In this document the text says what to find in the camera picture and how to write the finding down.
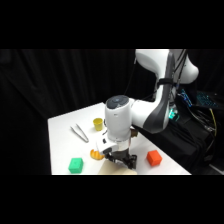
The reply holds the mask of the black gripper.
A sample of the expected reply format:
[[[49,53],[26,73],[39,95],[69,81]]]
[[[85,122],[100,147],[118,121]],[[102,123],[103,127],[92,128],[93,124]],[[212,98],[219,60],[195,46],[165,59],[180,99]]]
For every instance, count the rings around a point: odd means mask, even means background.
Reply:
[[[130,155],[129,150],[110,152],[105,155],[105,158],[109,159],[112,162],[119,160],[123,164],[125,164],[129,169],[131,169],[131,167],[133,169],[136,169],[137,156]]]

